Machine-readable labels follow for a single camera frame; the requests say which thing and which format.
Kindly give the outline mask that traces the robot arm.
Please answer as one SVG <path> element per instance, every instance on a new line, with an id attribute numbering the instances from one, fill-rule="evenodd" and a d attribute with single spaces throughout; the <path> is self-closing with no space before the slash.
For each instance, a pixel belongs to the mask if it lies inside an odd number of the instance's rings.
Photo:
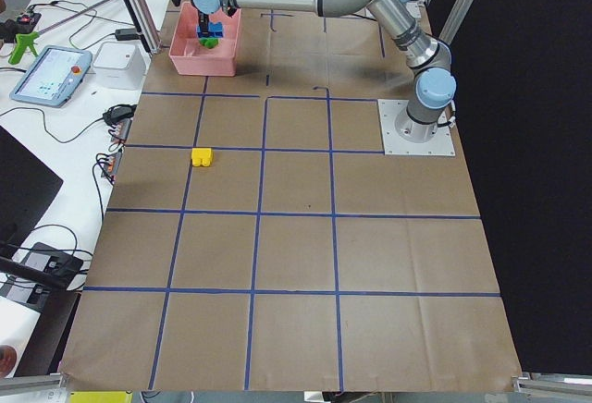
<path id="1" fill-rule="evenodd" d="M 180 0 L 171 0 L 178 6 Z M 241 8 L 280 9 L 312 12 L 320 18 L 339 18 L 368 10 L 405 54 L 413 72 L 413 94 L 395 119 L 398 134 L 414 143 L 427 142 L 440 128 L 439 118 L 453 105 L 457 89 L 450 72 L 451 51 L 442 42 L 423 31 L 409 13 L 404 0 L 191 0 L 204 15 L 224 10 L 233 15 Z"/>

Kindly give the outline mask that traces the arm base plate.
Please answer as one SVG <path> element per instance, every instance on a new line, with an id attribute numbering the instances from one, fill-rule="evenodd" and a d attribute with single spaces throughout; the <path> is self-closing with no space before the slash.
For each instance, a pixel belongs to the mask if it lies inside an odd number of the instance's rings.
<path id="1" fill-rule="evenodd" d="M 450 124 L 442 112 L 429 125 L 408 116 L 407 100 L 378 99 L 378 116 L 384 154 L 387 156 L 454 157 Z"/>

